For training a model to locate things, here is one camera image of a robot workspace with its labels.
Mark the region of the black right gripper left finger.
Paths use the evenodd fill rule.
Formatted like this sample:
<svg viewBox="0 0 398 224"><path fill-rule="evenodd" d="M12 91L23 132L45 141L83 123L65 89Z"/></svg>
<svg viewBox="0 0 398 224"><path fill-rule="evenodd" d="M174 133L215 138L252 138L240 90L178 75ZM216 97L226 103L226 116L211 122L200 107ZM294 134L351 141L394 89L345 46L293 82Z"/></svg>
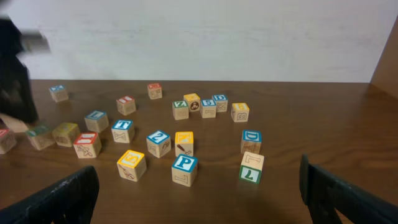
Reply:
<svg viewBox="0 0 398 224"><path fill-rule="evenodd" d="M1 223L90 223L100 183L93 166L1 210Z"/></svg>

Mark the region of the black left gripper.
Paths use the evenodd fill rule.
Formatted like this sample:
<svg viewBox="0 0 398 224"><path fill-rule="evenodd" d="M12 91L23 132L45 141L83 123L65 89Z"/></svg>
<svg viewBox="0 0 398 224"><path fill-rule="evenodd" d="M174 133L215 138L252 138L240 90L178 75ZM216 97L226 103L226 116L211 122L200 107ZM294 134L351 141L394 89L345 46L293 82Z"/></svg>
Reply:
<svg viewBox="0 0 398 224"><path fill-rule="evenodd" d="M34 123L39 119L30 89L27 67L19 60L22 32L6 17L1 18L1 113Z"/></svg>

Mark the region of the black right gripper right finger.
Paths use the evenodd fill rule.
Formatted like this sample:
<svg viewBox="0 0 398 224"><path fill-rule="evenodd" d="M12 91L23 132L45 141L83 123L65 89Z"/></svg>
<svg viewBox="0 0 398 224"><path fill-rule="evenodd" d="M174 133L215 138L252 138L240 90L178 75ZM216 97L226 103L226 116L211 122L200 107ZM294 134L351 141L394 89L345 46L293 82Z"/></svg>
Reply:
<svg viewBox="0 0 398 224"><path fill-rule="evenodd" d="M314 223L341 223L340 212L353 223L397 224L397 206L310 164L306 154L299 188Z"/></svg>

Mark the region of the blue P block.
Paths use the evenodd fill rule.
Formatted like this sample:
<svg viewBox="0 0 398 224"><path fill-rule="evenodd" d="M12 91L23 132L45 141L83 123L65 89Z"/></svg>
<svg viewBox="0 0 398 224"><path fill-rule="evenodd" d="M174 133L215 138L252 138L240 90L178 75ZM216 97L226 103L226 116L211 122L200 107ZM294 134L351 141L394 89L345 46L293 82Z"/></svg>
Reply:
<svg viewBox="0 0 398 224"><path fill-rule="evenodd" d="M172 164L172 181L187 187L191 187L198 170L196 157L180 154Z"/></svg>

